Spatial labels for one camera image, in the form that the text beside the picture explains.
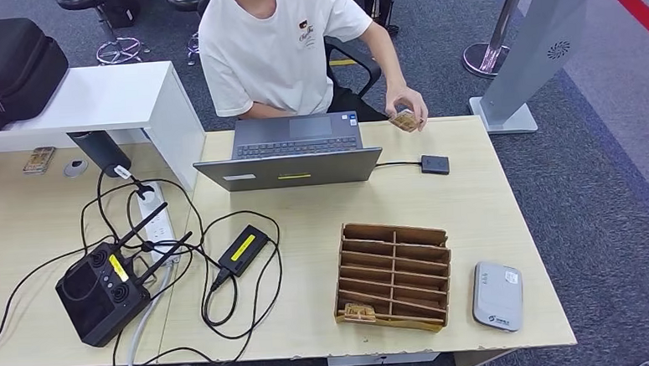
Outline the person's left hand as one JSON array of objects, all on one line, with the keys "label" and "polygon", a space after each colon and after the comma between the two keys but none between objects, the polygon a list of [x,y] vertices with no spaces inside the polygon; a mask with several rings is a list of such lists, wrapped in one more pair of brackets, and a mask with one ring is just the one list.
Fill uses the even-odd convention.
[{"label": "person's left hand", "polygon": [[428,108],[422,95],[406,85],[390,86],[386,91],[385,112],[392,124],[402,131],[423,131]]}]

